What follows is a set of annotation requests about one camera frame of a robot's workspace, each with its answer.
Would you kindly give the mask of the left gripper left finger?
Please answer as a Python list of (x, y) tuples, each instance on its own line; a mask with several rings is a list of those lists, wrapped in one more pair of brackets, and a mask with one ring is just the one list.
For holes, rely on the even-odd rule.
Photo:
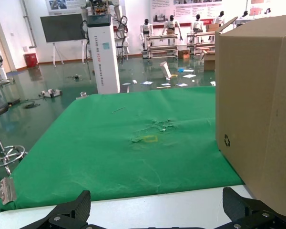
[(24, 229), (86, 229), (91, 211), (91, 193), (83, 191), (74, 201), (57, 205), (48, 215)]

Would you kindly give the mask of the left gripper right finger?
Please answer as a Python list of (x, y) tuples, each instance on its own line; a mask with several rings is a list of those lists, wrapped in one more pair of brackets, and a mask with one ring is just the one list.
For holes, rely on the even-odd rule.
[(245, 198), (232, 188), (223, 188), (223, 210), (231, 229), (286, 229), (286, 216), (281, 215), (260, 200)]

